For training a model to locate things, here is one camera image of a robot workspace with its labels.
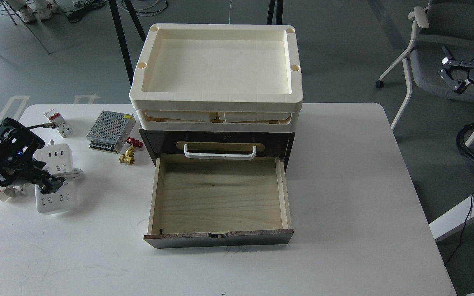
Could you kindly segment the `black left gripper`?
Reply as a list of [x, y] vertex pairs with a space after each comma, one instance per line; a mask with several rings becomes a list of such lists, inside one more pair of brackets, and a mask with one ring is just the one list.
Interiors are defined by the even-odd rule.
[[42, 194], [57, 192], [65, 178], [43, 170], [44, 161], [36, 161], [33, 155], [43, 148], [41, 137], [12, 118], [4, 118], [0, 124], [0, 187], [25, 183], [37, 185]]

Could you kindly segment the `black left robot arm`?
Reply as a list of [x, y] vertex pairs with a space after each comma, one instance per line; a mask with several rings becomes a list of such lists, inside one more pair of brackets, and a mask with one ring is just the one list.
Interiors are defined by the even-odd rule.
[[65, 178], [56, 177], [43, 170], [46, 163], [33, 158], [37, 149], [45, 146], [44, 140], [32, 133], [36, 128], [55, 128], [54, 123], [24, 126], [12, 118], [0, 124], [0, 187], [26, 183], [39, 186], [42, 194], [55, 193]]

